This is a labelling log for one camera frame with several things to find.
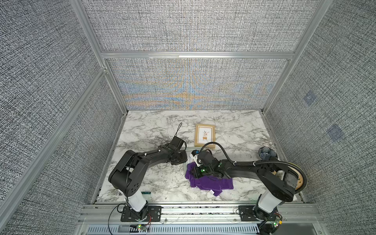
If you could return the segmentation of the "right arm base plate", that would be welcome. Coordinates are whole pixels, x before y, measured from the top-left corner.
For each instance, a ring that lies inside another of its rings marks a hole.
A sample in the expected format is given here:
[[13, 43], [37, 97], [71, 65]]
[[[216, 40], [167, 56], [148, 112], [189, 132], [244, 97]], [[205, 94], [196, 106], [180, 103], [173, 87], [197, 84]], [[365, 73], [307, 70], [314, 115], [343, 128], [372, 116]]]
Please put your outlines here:
[[276, 218], [280, 218], [280, 214], [277, 208], [274, 209], [274, 212], [267, 213], [259, 209], [258, 207], [254, 209], [254, 205], [245, 205], [245, 206], [238, 206], [237, 213], [240, 216], [242, 222], [250, 222], [250, 221], [275, 221]]

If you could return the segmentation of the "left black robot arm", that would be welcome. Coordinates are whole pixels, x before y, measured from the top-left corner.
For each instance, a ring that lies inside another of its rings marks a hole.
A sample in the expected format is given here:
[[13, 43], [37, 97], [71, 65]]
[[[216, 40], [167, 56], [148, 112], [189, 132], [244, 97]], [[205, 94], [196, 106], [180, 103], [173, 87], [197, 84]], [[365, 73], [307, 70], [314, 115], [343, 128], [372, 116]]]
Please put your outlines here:
[[185, 150], [160, 146], [149, 152], [127, 151], [111, 171], [108, 181], [125, 196], [136, 220], [146, 219], [148, 202], [140, 191], [147, 170], [158, 164], [179, 165], [187, 161]]

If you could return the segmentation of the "purple cloth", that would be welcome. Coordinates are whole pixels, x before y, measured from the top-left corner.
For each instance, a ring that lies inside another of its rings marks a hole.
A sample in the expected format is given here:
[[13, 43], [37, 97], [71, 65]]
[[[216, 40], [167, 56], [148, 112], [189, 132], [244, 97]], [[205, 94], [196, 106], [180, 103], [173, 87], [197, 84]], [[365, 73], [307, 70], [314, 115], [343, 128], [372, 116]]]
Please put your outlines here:
[[191, 188], [199, 188], [203, 191], [209, 191], [213, 196], [219, 196], [224, 190], [233, 190], [233, 179], [217, 179], [213, 176], [203, 176], [195, 178], [198, 170], [195, 162], [187, 165], [185, 178], [189, 180]]

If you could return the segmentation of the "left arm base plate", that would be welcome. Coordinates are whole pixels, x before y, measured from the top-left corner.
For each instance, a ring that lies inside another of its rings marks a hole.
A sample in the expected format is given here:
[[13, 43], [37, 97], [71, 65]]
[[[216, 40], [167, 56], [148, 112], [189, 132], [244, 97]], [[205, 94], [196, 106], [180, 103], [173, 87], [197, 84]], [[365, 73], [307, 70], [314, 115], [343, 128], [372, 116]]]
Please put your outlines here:
[[137, 212], [129, 206], [124, 206], [121, 213], [121, 222], [160, 222], [162, 215], [161, 206], [147, 206]]

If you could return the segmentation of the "light wooden picture frame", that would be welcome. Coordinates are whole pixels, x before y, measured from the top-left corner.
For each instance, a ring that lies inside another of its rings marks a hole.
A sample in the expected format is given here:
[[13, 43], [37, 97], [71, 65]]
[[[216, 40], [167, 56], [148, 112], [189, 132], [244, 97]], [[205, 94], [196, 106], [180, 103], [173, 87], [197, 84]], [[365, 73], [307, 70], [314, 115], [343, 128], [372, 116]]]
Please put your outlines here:
[[209, 124], [197, 124], [195, 126], [194, 145], [204, 146], [209, 142], [215, 142], [215, 126]]

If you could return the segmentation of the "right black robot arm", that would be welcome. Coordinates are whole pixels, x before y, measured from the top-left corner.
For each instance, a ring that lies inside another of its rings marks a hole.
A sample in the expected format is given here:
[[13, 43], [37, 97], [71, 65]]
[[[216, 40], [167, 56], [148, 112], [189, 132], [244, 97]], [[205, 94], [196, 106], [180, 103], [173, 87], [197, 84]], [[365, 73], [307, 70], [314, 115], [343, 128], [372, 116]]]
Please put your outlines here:
[[294, 195], [305, 189], [307, 177], [295, 164], [279, 161], [276, 154], [261, 152], [264, 159], [253, 162], [236, 162], [230, 159], [218, 160], [211, 151], [194, 150], [194, 160], [189, 172], [195, 179], [208, 179], [210, 185], [228, 182], [233, 178], [249, 178], [261, 181], [266, 191], [259, 196], [253, 207], [256, 220], [273, 217], [278, 205], [292, 202]]

